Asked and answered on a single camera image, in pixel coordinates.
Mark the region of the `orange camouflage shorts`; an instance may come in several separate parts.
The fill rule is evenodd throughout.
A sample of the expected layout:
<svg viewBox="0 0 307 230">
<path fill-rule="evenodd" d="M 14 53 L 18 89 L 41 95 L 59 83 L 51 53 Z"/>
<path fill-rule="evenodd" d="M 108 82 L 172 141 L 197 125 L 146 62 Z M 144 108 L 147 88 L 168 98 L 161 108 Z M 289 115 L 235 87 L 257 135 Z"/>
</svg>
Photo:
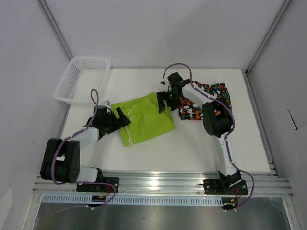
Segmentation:
<svg viewBox="0 0 307 230">
<path fill-rule="evenodd" d="M 207 92 L 208 94 L 216 97 L 216 98 L 225 98 L 228 104 L 229 109 L 231 109 L 231 99 L 229 91 L 224 82 L 216 83 L 213 85 L 202 84 L 200 82 L 195 81 L 197 86 Z M 192 100 L 182 97 L 180 99 L 181 106 L 178 109 L 178 115 L 181 120 L 202 120 L 202 108 L 197 106 Z"/>
</svg>

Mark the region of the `lime green shorts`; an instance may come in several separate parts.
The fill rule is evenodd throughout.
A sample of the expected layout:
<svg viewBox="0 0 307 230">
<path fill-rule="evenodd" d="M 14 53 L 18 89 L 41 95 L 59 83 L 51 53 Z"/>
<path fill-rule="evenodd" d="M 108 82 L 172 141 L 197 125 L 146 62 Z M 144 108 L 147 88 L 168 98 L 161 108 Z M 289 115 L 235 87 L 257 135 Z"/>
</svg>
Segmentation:
<svg viewBox="0 0 307 230">
<path fill-rule="evenodd" d="M 120 129 L 123 145 L 132 147 L 176 128 L 170 109 L 159 113 L 156 93 L 111 105 L 116 117 L 120 108 L 130 124 Z"/>
</svg>

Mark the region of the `white plastic basket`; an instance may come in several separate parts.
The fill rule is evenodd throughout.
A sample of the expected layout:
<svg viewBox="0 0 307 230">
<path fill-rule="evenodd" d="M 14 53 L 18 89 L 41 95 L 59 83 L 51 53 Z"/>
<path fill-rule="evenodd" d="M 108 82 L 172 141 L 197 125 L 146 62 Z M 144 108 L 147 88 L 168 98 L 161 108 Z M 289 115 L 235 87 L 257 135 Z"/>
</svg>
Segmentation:
<svg viewBox="0 0 307 230">
<path fill-rule="evenodd" d="M 108 58 L 73 57 L 54 90 L 54 99 L 91 106 L 91 90 L 96 89 L 101 102 L 110 81 L 110 66 L 111 60 Z"/>
</svg>

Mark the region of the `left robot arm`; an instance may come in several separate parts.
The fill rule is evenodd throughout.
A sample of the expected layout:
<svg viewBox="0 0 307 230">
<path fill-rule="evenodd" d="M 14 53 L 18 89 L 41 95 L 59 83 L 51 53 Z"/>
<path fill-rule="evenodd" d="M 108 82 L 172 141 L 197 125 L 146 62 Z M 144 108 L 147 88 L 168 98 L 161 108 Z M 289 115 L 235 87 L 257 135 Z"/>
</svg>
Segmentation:
<svg viewBox="0 0 307 230">
<path fill-rule="evenodd" d="M 51 138 L 47 142 L 40 169 L 41 178 L 58 185 L 87 182 L 92 191 L 100 191 L 104 187 L 102 170 L 82 166 L 80 153 L 106 134 L 111 134 L 130 123 L 131 120 L 119 107 L 115 111 L 104 105 L 95 107 L 93 116 L 81 130 L 65 139 Z"/>
</svg>

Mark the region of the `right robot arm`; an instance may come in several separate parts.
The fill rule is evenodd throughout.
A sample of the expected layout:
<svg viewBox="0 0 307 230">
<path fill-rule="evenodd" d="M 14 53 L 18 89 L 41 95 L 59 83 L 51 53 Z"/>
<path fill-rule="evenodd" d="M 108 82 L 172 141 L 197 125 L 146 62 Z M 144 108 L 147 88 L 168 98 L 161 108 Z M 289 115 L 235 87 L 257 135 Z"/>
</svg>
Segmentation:
<svg viewBox="0 0 307 230">
<path fill-rule="evenodd" d="M 234 131 L 235 120 L 226 99 L 209 94 L 192 79 L 182 79 L 177 72 L 167 79 L 171 89 L 156 94 L 159 113 L 166 110 L 167 106 L 171 110 L 179 108 L 183 97 L 202 107 L 204 129 L 216 139 L 219 153 L 219 188 L 227 194 L 232 192 L 242 179 L 233 158 L 230 134 Z"/>
</svg>

